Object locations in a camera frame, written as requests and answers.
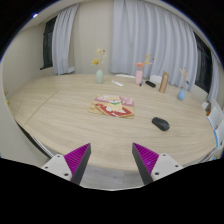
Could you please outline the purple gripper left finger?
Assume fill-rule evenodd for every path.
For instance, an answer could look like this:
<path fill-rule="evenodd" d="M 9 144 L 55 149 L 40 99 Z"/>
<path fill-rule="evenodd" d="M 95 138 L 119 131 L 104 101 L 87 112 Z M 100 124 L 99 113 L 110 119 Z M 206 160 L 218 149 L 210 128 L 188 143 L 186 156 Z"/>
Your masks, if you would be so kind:
<path fill-rule="evenodd" d="M 56 154 L 42 166 L 42 169 L 79 185 L 90 155 L 91 144 L 88 143 L 66 155 Z"/>

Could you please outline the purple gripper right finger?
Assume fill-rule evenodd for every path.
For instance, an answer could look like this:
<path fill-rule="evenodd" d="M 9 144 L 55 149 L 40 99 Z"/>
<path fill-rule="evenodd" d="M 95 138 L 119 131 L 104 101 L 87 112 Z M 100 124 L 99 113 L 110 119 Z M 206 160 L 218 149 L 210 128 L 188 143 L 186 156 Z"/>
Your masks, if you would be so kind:
<path fill-rule="evenodd" d="M 145 185 L 182 169 L 168 154 L 157 154 L 137 143 L 132 144 L 132 154 Z"/>

